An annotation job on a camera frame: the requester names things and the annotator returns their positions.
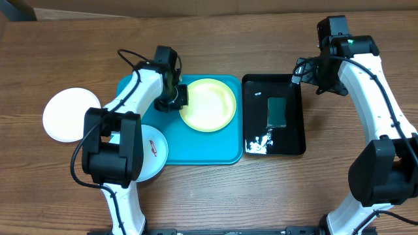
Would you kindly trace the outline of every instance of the pale yellow bowl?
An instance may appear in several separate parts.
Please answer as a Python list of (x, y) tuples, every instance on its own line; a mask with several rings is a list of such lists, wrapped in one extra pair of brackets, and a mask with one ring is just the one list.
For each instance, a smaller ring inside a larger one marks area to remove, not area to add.
[(189, 104), (180, 110), (183, 121), (191, 128), (212, 132), (224, 128), (233, 119), (236, 99), (223, 82), (204, 78), (187, 86)]

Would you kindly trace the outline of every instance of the wooden table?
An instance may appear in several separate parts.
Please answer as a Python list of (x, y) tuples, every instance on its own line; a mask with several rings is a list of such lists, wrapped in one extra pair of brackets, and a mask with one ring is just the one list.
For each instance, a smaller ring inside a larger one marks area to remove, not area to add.
[[(327, 15), (8, 23), (0, 45), (0, 233), (85, 234), (111, 227), (102, 193), (70, 176), (76, 144), (52, 140), (42, 127), (42, 111), (69, 87), (110, 102), (131, 72), (118, 48), (153, 57), (157, 45), (172, 46), (185, 74), (290, 73), (298, 57), (319, 55), (315, 27)], [(418, 12), (346, 15), (353, 35), (373, 36), (392, 91), (418, 126)], [(349, 192), (347, 171), (364, 148), (363, 131), (350, 97), (317, 96), (315, 89), (302, 85), (302, 157), (168, 166), (154, 182), (138, 186), (149, 226), (284, 228), (316, 225), (336, 209)], [(89, 181), (80, 160), (77, 174)], [(417, 208), (418, 199), (410, 199), (392, 211), (418, 220)], [(418, 233), (386, 215), (374, 224), (380, 234)]]

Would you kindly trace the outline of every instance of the black tray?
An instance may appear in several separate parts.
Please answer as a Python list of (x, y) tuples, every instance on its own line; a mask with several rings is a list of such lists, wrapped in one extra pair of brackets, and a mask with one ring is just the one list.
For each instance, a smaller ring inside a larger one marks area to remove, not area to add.
[(300, 155), (306, 150), (300, 84), (291, 74), (247, 74), (242, 79), (244, 151)]

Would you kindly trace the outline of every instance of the cream plate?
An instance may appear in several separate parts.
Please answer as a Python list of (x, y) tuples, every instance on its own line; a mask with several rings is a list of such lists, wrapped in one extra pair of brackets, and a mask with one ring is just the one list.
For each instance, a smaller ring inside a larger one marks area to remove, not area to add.
[(187, 86), (189, 104), (180, 115), (191, 128), (212, 132), (224, 128), (233, 119), (236, 99), (233, 91), (223, 82), (204, 78)]

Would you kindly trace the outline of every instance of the blue tray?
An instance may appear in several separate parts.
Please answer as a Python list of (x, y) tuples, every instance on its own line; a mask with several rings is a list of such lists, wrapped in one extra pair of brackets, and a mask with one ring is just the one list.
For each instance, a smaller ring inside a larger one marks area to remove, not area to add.
[[(126, 76), (118, 85), (119, 95), (132, 76)], [(167, 165), (229, 165), (240, 160), (243, 152), (241, 83), (228, 75), (183, 75), (182, 84), (213, 78), (224, 82), (233, 91), (236, 112), (232, 121), (219, 131), (203, 133), (190, 128), (180, 117), (179, 111), (159, 112), (153, 104), (148, 108), (142, 124), (160, 130), (169, 143)]]

